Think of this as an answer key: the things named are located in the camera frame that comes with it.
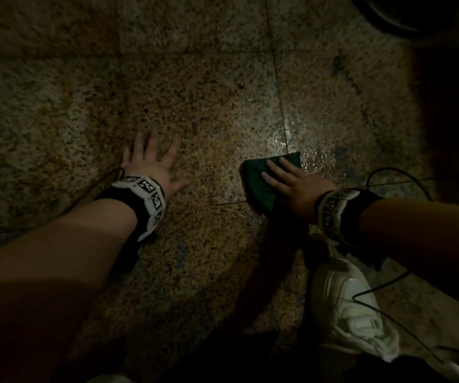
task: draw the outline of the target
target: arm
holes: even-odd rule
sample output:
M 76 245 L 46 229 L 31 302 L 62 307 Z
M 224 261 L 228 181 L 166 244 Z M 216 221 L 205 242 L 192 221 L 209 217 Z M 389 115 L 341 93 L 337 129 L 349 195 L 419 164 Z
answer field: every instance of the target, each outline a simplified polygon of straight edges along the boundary
M 122 167 L 152 177 L 169 200 L 188 185 L 170 180 L 178 146 L 157 162 L 156 132 L 146 153 L 138 133 Z M 0 248 L 0 381 L 49 379 L 136 223 L 129 206 L 100 199 Z
M 268 164 L 279 181 L 265 172 L 263 179 L 284 195 L 295 214 L 317 224 L 316 201 L 336 185 L 285 159 L 280 162 L 284 169 Z M 459 300 L 459 206 L 381 199 L 361 213 L 358 229 L 369 244 Z

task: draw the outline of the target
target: person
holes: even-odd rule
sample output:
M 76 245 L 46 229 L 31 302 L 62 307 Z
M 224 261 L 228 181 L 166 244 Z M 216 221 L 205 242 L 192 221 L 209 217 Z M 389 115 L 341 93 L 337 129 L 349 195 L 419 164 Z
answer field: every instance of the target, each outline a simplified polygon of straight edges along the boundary
M 124 176 L 110 189 L 0 248 L 0 381 L 50 378 L 124 243 L 148 235 L 188 185 L 170 175 L 179 144 L 158 161 L 156 131 L 146 148 L 137 133 L 132 153 L 123 153 Z M 263 179 L 298 218 L 351 247 L 383 251 L 459 300 L 459 206 L 340 191 L 280 163 L 269 162 Z

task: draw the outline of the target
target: shoe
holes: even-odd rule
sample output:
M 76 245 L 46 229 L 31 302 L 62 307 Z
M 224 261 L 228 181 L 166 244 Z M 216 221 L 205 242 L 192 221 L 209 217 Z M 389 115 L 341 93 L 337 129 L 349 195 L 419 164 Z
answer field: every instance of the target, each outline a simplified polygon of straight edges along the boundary
M 369 353 L 391 362 L 400 353 L 399 335 L 379 313 L 352 301 L 369 290 L 361 270 L 342 258 L 322 264 L 311 283 L 311 309 L 322 333 L 322 347 L 349 354 Z M 356 299 L 378 309 L 373 293 Z

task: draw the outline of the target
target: floor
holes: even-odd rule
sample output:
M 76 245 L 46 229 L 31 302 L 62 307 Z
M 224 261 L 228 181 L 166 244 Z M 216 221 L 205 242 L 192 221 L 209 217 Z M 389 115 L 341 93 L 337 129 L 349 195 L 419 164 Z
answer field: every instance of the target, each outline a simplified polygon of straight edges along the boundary
M 459 95 L 440 88 L 459 91 L 459 45 L 439 50 L 376 30 L 350 0 L 0 0 L 0 244 L 117 167 L 136 130 L 156 127 L 163 145 L 181 136 L 174 174 L 191 180 L 70 358 L 125 338 L 124 368 L 152 380 L 228 318 L 247 335 L 277 332 L 273 352 L 294 347 L 305 258 L 289 247 L 282 269 L 268 267 L 267 221 L 246 204 L 238 167 L 300 151 L 306 170 L 348 187 L 393 166 L 459 203 Z M 435 92 L 441 102 L 427 99 Z M 423 199 L 399 174 L 373 184 Z M 379 284 L 403 269 L 363 270 Z M 254 281 L 259 302 L 246 294 Z M 428 345 L 459 348 L 459 303 L 424 281 L 378 299 Z M 404 353 L 430 359 L 401 335 Z

